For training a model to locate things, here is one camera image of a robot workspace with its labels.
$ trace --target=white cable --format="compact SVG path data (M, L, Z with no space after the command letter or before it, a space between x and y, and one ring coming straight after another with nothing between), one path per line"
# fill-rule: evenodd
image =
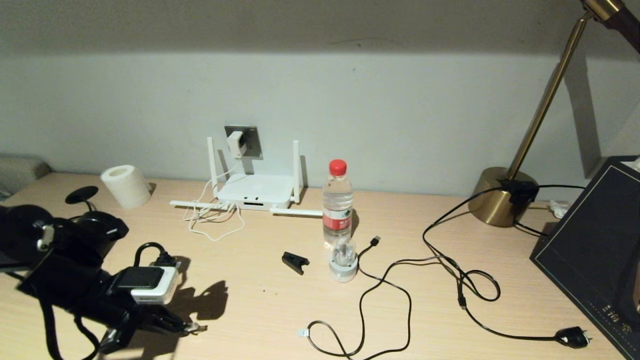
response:
M222 176L227 175L231 171L235 170L236 167L238 167L238 165L240 165L240 161L239 160L236 162L236 165L234 167L232 167L229 171L225 172L224 174L220 174L217 177L222 177ZM211 241L218 241L218 240L224 238L227 235L231 235L233 233L236 233L236 232L244 229L244 227L246 226L246 222L242 218L242 214L240 214L240 208L238 208L238 206L233 202L228 202L228 203L224 204L222 208L218 207L220 205L219 202L211 203L211 206L206 206L204 208L201 208L200 211L197 210L196 204L198 204L200 202L200 200L202 200L202 197L204 197L204 194L207 192L207 186L209 184L212 184L212 182L213 182L213 179L209 180L206 184L204 184L204 188L202 189L202 193L200 194L200 197L197 198L197 200L193 201L193 207L186 208L186 210L184 211L184 216L182 217L182 219L189 222L189 224L187 225L187 230L191 231L192 233L202 234L202 235L208 237ZM212 238L211 236L209 236L209 234L207 234L207 233L205 233L203 231L197 231L197 230L193 229L193 226L196 223L214 222L213 220L216 220L218 218L221 218L221 217L224 217L224 216L230 214L230 216L226 220L223 220L223 221L227 221L228 219L230 219L233 216L234 208L237 210L238 217L240 218L240 221L242 221L242 226L240 228L238 228L236 230L233 230L233 231L229 231L228 233L226 233L226 234L224 234L224 235L222 235L222 236L220 236L218 238L215 238L215 239ZM187 217L187 214L188 214L190 209L193 209L193 212L191 214L191 217ZM212 216L203 218L203 216L205 214L207 214L208 212L210 212L211 210L220 210L221 214L212 215Z
M244 229L244 227L246 226L246 222L245 222L245 221L244 221L244 219L242 218L242 214L240 214L240 208L238 208L238 207L237 207L237 205L236 205L235 203L231 202L231 203L229 204L229 208L233 208L233 207L236 207L236 209L237 209L237 213L238 213L238 217L240 218L240 221L242 221L242 226L241 226L241 227L238 227L236 230L231 230L231 231L229 231L228 233L223 234L223 235L221 235L220 237L218 237L218 238L215 238L215 239L214 239L214 238L212 238L211 236L209 236L209 234L207 234L207 233L205 233L205 232L203 232L203 231L197 231L197 230L194 230L194 229L193 229L193 226L195 225L195 223L196 223L196 222L194 222L194 221L192 221L192 220L191 220L191 221L189 221L189 225L188 225L188 229L189 229L189 231L191 231L192 233L196 233L196 234L202 234L202 235L204 235L204 236L208 237L208 238L209 238L209 240L211 240L211 241L218 241L218 240L220 240L220 239L224 238L224 237L225 237L225 236L227 236L227 235L231 235L231 234L233 234L233 233L237 233L238 231L240 231L240 230Z

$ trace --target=desk lamp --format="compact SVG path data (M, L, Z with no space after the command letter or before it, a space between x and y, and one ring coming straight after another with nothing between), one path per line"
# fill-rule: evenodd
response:
M492 188L505 188L508 190L495 190L476 197L469 202L469 211L480 221L499 227L511 227L524 215L525 210L533 201L534 196L518 197L514 194L514 188L518 184L537 186L537 182L529 175L520 171L527 151L531 147L542 120L554 99L556 90L562 81L564 72L569 65L578 41L589 19L595 19L607 29L619 31L627 41L640 53L640 22L626 8L621 0L581 0L586 13L578 19L569 36L564 53L560 58L554 73L551 75L550 84L542 96L538 110L527 130L520 148L513 158L509 168L491 167L485 169L480 175L474 194L487 191Z

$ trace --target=black box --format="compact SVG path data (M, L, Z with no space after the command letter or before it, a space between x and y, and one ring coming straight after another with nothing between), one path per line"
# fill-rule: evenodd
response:
M640 360L640 173L621 163L635 159L609 158L531 260L627 359Z

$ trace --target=red bottle cap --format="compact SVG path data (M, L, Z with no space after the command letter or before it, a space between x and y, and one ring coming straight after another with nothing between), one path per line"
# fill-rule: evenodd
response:
M342 159L331 160L329 173L333 176L343 176L347 173L347 163Z

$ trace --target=brass lamp base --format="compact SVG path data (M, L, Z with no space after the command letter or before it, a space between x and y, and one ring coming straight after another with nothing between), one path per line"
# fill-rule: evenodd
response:
M507 168L490 167L482 171L474 194L489 190L491 188L499 188L502 185L500 180L507 179ZM523 172L518 172L514 180L532 181L538 184L531 176ZM511 227L515 220L520 220L524 212L531 202L512 204L509 199L511 194L506 190L495 190L471 200L469 202L469 211L478 218L478 220L489 225L498 227Z

